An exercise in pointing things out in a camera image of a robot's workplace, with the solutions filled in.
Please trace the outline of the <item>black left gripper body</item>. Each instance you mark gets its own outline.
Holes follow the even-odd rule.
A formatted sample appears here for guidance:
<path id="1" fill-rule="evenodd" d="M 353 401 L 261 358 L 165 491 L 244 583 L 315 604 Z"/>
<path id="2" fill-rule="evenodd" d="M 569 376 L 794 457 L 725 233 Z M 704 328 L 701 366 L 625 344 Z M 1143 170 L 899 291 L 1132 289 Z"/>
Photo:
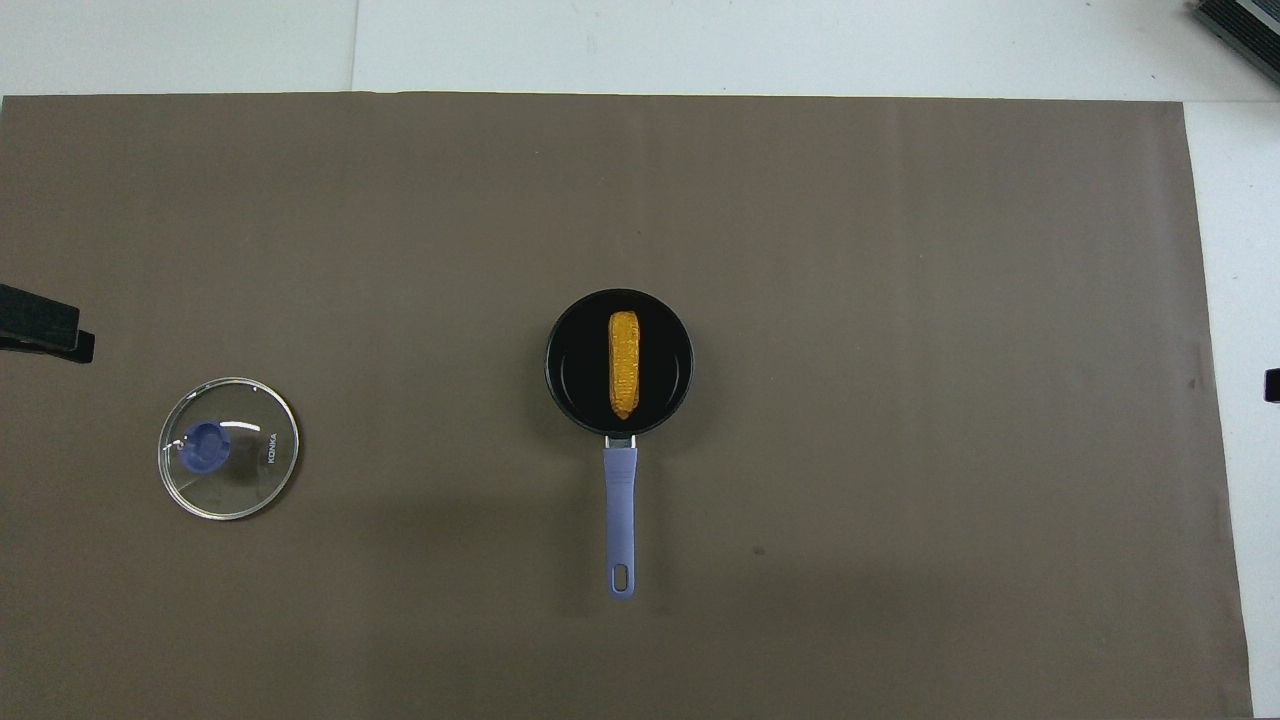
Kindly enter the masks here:
<path id="1" fill-rule="evenodd" d="M 81 310 L 1 284 L 3 350 L 74 354 L 81 345 Z"/>

